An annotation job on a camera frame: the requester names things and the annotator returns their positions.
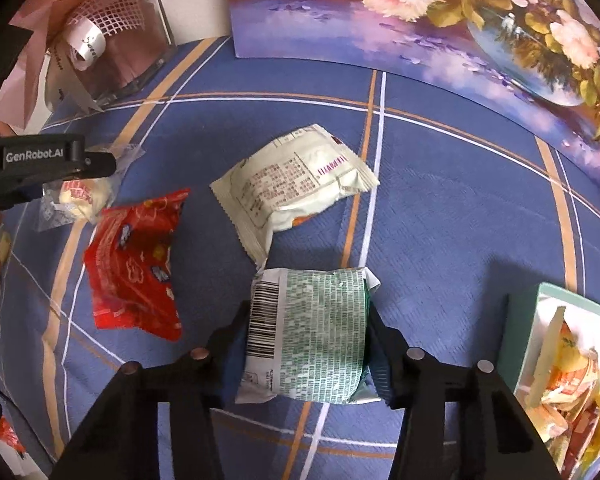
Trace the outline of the floral still life painting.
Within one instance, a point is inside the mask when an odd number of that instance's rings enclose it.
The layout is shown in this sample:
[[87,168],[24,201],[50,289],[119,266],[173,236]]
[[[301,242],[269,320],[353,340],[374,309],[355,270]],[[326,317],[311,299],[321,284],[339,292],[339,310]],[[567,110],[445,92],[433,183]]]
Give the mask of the floral still life painting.
[[364,66],[516,122],[600,185],[600,0],[228,0],[237,55]]

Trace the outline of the green and white snack packet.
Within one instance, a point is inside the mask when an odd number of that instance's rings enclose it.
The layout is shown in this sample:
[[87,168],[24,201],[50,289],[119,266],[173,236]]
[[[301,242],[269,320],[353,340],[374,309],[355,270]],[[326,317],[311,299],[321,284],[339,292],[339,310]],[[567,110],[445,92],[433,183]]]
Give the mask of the green and white snack packet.
[[328,403],[377,402],[365,363],[370,297],[366,268],[266,269],[251,286],[246,365],[238,404],[276,396]]

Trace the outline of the cream white snack packet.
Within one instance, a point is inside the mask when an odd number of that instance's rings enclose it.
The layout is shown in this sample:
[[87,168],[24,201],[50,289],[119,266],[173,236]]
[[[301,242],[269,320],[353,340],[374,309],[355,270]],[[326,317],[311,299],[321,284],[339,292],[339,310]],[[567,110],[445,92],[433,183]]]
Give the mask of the cream white snack packet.
[[275,233],[378,185],[378,177],[347,144],[313,124],[268,142],[210,188],[245,252],[262,268]]

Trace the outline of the clear steamed cake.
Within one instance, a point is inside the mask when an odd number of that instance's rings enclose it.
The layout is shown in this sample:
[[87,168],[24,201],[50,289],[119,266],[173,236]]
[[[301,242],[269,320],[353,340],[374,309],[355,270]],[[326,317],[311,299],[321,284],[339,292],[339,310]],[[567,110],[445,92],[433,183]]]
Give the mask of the clear steamed cake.
[[38,232],[66,226],[78,220],[95,224],[100,213],[111,207],[116,200],[132,163],[145,154],[137,144],[100,144],[91,146],[87,151],[111,154],[116,160],[116,170],[108,177],[79,178],[44,184],[38,210]]

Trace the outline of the orange yellow snack packet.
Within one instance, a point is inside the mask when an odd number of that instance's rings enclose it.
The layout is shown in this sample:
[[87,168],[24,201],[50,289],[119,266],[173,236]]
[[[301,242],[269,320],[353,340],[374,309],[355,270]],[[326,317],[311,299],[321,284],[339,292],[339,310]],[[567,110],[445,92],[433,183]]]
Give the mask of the orange yellow snack packet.
[[591,399],[598,383],[598,355],[581,350],[578,337],[560,306],[548,324],[531,386],[522,400],[524,411],[547,443],[567,432]]

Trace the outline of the white tray with green rim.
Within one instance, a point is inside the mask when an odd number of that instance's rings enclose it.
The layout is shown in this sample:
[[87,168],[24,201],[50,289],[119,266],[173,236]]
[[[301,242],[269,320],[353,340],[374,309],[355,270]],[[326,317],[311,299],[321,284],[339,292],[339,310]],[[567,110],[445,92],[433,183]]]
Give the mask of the white tray with green rim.
[[563,479],[600,478],[600,304],[540,283],[508,296],[498,372]]

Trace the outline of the pink wrapped flower bouquet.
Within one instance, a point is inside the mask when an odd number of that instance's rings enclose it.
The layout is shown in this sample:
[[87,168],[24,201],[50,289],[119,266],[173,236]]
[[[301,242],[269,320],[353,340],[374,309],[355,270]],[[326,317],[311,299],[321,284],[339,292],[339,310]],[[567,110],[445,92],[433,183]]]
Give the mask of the pink wrapped flower bouquet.
[[173,51],[155,0],[26,0],[10,22],[31,37],[0,89],[0,136],[27,128],[39,100],[99,110]]

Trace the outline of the blue plaid tablecloth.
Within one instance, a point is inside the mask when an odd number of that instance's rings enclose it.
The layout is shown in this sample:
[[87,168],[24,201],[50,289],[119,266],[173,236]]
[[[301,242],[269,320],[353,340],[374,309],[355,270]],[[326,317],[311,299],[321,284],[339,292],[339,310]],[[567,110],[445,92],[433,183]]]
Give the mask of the blue plaid tablecloth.
[[93,229],[39,231],[38,206],[5,214],[0,389],[39,463],[56,456],[119,366],[200,346],[249,295],[254,267],[211,183],[269,140],[320,124],[379,174],[275,235],[272,266],[367,266],[384,321],[443,362],[494,359],[507,297],[539,282],[600,304],[600,189],[513,122],[449,92],[367,68],[236,58],[230,40],[180,47],[149,84],[103,113],[56,110],[53,133],[144,149],[118,202],[189,189],[173,245],[183,333],[100,330],[84,249]]

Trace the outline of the red crinkled snack packet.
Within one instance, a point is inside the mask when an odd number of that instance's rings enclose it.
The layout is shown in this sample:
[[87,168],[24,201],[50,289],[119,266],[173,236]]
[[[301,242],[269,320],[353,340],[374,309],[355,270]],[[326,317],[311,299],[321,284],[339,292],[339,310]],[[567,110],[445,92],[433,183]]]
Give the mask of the red crinkled snack packet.
[[99,330],[138,328],[177,341],[182,322],[171,283],[171,248],[189,190],[102,212],[83,261]]

